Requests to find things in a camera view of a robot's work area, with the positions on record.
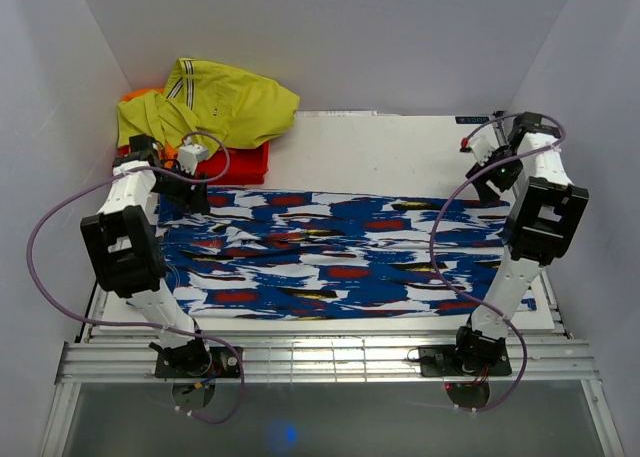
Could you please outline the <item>blue white red patterned trousers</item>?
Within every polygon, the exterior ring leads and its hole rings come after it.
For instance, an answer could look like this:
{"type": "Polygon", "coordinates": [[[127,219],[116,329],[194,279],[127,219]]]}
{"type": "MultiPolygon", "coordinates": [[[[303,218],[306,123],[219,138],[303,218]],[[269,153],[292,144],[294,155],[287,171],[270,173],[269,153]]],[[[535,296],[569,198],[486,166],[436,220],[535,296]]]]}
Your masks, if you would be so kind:
{"type": "Polygon", "coordinates": [[[476,200],[212,188],[210,214],[160,198],[167,284],[198,318],[313,321],[471,313],[510,206],[476,200]]]}

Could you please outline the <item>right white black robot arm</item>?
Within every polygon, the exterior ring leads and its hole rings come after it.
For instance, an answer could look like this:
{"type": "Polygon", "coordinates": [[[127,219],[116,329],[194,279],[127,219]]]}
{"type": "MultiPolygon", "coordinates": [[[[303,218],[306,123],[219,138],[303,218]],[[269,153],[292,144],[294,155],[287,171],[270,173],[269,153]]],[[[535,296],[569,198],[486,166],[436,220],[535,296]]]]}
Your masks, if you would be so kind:
{"type": "Polygon", "coordinates": [[[461,152],[476,160],[466,177],[481,203],[495,203],[501,193],[521,186],[500,233],[504,247],[498,271],[451,350],[454,367],[464,374],[507,364],[509,321],[533,280],[566,254],[583,216],[589,193],[564,169],[563,136],[549,118],[524,112],[515,116],[499,147],[476,134],[461,143],[461,152]]]}

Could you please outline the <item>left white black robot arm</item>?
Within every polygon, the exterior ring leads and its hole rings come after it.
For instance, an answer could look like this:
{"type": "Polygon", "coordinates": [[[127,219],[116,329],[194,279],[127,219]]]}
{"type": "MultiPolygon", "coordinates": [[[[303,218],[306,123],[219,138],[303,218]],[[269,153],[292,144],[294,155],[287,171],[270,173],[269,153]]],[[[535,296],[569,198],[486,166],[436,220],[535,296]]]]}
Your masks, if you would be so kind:
{"type": "Polygon", "coordinates": [[[163,195],[187,211],[207,213],[207,186],[190,184],[198,164],[209,157],[206,147],[188,139],[173,158],[168,175],[159,144],[148,135],[129,139],[129,153],[114,159],[111,184],[104,204],[80,224],[84,243],[100,287],[138,310],[150,324],[158,324],[154,349],[161,361],[187,376],[200,377],[212,367],[208,344],[200,329],[173,297],[166,282],[168,264],[150,219],[153,200],[163,195]]]}

